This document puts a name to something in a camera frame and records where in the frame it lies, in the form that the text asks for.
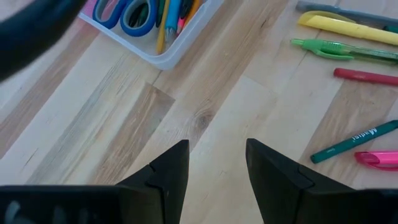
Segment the yellow pencil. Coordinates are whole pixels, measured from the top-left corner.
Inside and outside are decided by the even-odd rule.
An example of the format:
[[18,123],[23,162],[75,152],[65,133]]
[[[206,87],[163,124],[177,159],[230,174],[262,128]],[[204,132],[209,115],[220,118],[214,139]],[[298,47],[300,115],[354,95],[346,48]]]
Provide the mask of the yellow pencil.
[[195,15],[195,13],[197,13],[199,7],[201,6],[202,1],[203,0],[194,0],[191,11],[189,11],[189,13],[187,15],[187,20],[185,21],[184,28],[187,26],[187,24],[192,19],[192,17]]
[[159,36],[157,37],[157,45],[156,45],[157,54],[163,53],[164,50],[164,38],[165,38],[164,32],[165,32],[167,14],[169,13],[169,6],[170,6],[170,0],[166,0],[164,3],[162,22],[160,23],[159,26]]

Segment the plastic bin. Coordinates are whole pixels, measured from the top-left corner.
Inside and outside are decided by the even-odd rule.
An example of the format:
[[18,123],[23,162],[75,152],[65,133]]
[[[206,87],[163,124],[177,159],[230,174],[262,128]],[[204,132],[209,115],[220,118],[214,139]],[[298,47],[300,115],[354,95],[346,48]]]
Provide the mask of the plastic bin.
[[181,57],[207,23],[209,23],[210,19],[220,8],[224,0],[207,0],[204,2],[186,28],[174,40],[172,45],[169,46],[161,55],[157,55],[155,50],[159,31],[156,26],[154,26],[154,28],[143,37],[131,37],[125,34],[120,23],[112,29],[107,29],[92,19],[93,6],[95,2],[96,0],[89,0],[87,2],[85,8],[79,14],[81,19],[90,23],[112,39],[130,49],[132,52],[138,54],[144,60],[155,65],[157,68],[161,70],[169,70],[174,68],[178,61],[180,61]]

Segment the wood grain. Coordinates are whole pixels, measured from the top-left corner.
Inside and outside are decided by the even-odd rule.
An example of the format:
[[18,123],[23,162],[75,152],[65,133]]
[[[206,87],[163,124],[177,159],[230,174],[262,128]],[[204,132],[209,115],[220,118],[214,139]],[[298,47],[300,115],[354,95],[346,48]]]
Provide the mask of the wood grain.
[[[0,2],[17,10],[23,1]],[[398,17],[393,0],[313,0]],[[178,65],[160,71],[77,20],[0,85],[0,184],[114,184],[181,139],[190,176],[181,223],[262,223],[247,138],[356,189],[397,174],[357,165],[358,150],[396,150],[398,132],[313,165],[324,147],[398,118],[398,88],[333,77],[336,67],[398,77],[396,65],[320,58],[293,38],[397,47],[298,26],[296,0],[230,0]]]

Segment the pen clip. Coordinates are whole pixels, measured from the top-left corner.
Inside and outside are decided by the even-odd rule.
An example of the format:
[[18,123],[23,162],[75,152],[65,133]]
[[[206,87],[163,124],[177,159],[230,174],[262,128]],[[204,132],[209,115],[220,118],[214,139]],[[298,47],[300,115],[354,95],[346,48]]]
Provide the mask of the pen clip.
[[327,18],[330,18],[330,19],[337,19],[337,20],[340,20],[340,21],[356,23],[354,20],[348,19],[347,17],[341,16],[339,14],[335,14],[335,13],[332,13],[332,12],[324,12],[324,11],[308,11],[308,12],[305,12],[298,19],[297,23],[301,24],[301,25],[305,25],[307,23],[307,21],[310,20],[311,18],[313,18],[314,16],[323,16],[323,17],[327,17]]
[[369,152],[355,152],[355,159],[362,165],[368,166],[373,169],[383,170],[383,171],[398,171],[398,164],[393,167],[380,166],[378,163],[377,156]]
[[333,55],[333,54],[324,53],[323,51],[318,50],[318,49],[313,49],[311,51],[314,54],[316,54],[317,56],[329,58],[329,59],[337,59],[337,60],[352,60],[352,59],[354,59],[354,57],[349,56],[349,55]]

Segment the blue scissors handle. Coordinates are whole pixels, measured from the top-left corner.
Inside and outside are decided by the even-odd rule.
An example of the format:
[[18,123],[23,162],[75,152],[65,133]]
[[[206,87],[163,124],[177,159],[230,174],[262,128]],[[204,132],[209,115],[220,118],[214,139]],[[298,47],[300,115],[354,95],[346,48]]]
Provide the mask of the blue scissors handle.
[[[101,16],[108,1],[109,0],[97,0],[93,11],[93,19],[102,26],[112,29],[120,20],[120,26],[126,34],[133,37],[140,37],[146,35],[155,25],[157,16],[156,0],[120,0],[113,9],[109,19],[103,20]],[[134,10],[142,3],[148,4],[148,18],[140,27],[129,26],[129,18]]]

